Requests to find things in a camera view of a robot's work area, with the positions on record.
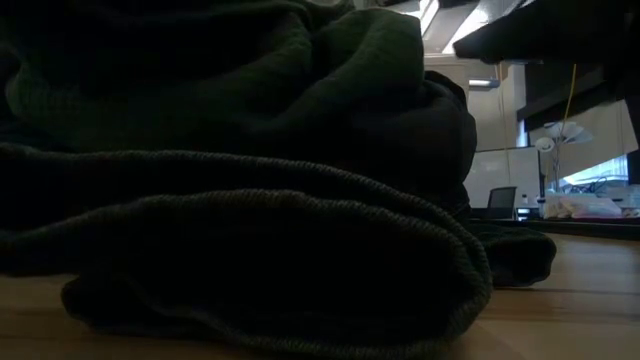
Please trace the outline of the dark green knit garment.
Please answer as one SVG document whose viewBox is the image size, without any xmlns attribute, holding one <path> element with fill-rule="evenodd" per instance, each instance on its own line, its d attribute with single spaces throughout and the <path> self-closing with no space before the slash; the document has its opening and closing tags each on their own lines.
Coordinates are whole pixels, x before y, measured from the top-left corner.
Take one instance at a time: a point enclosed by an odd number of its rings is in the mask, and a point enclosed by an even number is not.
<svg viewBox="0 0 640 360">
<path fill-rule="evenodd" d="M 0 0 L 0 274 L 107 333 L 438 354 L 556 246 L 441 206 L 425 71 L 351 0 Z"/>
</svg>

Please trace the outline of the black garment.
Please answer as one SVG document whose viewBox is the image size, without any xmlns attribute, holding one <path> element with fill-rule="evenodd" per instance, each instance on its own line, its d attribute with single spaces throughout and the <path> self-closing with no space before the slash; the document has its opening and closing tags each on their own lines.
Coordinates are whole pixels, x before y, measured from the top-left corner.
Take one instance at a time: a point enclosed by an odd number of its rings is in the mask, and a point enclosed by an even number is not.
<svg viewBox="0 0 640 360">
<path fill-rule="evenodd" d="M 467 106 L 464 89 L 447 76 L 426 70 L 424 84 L 433 91 L 436 111 L 435 146 L 438 150 L 436 180 L 439 203 L 457 219 L 471 214 L 464 187 L 477 148 L 475 118 Z"/>
</svg>

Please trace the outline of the black office chair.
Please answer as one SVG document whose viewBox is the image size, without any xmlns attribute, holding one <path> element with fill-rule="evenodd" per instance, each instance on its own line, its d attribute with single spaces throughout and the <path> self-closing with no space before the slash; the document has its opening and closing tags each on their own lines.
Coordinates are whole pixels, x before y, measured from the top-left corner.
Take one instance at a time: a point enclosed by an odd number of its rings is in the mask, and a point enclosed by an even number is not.
<svg viewBox="0 0 640 360">
<path fill-rule="evenodd" d="M 516 187 L 494 188 L 489 193 L 486 219 L 506 220 L 514 217 Z"/>
</svg>

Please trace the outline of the white flower-shaped lamp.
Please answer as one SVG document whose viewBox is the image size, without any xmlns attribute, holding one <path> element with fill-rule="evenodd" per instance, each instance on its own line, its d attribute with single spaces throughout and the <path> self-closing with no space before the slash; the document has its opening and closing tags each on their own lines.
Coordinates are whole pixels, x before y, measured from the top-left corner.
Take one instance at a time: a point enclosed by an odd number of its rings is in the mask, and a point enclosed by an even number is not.
<svg viewBox="0 0 640 360">
<path fill-rule="evenodd" d="M 567 120 L 545 123 L 543 128 L 545 136 L 536 140 L 534 147 L 539 153 L 549 155 L 546 180 L 554 192 L 559 192 L 561 190 L 560 155 L 562 147 L 590 142 L 593 135 L 583 126 Z"/>
</svg>

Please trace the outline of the clear plastic bag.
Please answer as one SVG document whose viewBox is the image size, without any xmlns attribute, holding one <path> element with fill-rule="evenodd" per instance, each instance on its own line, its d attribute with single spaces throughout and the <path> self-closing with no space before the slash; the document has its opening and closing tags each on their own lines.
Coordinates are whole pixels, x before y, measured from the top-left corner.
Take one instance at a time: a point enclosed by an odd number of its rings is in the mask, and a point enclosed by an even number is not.
<svg viewBox="0 0 640 360">
<path fill-rule="evenodd" d="M 622 209 L 610 198 L 594 194 L 551 194 L 541 207 L 544 219 L 607 219 L 621 218 Z"/>
</svg>

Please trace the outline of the black aluminium table frame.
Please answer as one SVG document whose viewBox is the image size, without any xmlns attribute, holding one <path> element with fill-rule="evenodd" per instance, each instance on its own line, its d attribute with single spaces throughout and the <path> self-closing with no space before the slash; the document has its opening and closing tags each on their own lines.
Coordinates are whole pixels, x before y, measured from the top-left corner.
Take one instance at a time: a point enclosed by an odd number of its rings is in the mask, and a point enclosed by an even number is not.
<svg viewBox="0 0 640 360">
<path fill-rule="evenodd" d="M 500 220 L 471 219 L 472 224 L 523 227 L 539 232 L 640 241 L 640 219 Z"/>
</svg>

